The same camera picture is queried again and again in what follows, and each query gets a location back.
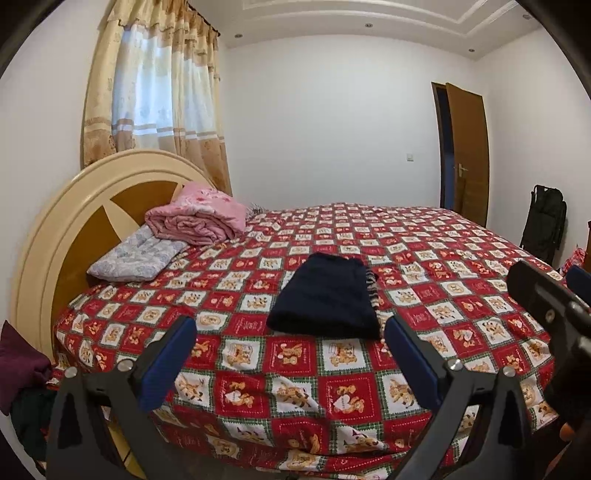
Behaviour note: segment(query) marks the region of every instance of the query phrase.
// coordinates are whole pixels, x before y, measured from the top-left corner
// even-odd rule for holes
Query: pink comforter
[[[168,205],[148,210],[154,236],[191,245],[213,245],[244,232],[246,207],[223,192],[190,182]]]

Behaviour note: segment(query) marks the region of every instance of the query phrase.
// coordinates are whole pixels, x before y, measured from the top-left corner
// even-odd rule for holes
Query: cream headboard
[[[188,181],[213,187],[192,163],[160,150],[124,151],[83,170],[35,221],[17,264],[9,321],[53,358],[53,322],[89,287],[86,270]]]

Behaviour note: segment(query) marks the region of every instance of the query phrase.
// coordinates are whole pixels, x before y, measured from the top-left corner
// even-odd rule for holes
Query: white wall
[[[0,79],[0,322],[8,316],[12,274],[35,216],[80,171],[86,85],[109,2],[64,1]],[[40,477],[2,415],[0,428]]]
[[[488,226],[519,243],[536,184],[560,189],[567,203],[563,253],[585,248],[591,220],[591,101],[544,29],[482,58],[491,143]]]
[[[267,41],[231,49],[226,61],[226,142],[238,199],[271,208],[439,205],[431,82],[479,93],[473,61],[351,35]]]

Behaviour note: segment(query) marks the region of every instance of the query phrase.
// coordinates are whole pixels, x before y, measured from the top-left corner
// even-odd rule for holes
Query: curtain
[[[116,0],[90,72],[84,165],[130,148],[167,150],[231,194],[217,37],[187,0]]]

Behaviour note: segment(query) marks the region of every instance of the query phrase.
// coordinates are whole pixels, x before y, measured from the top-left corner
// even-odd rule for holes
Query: ceiling
[[[302,35],[355,34],[410,40],[478,59],[540,26],[524,19],[527,12],[514,0],[190,2],[229,48]]]

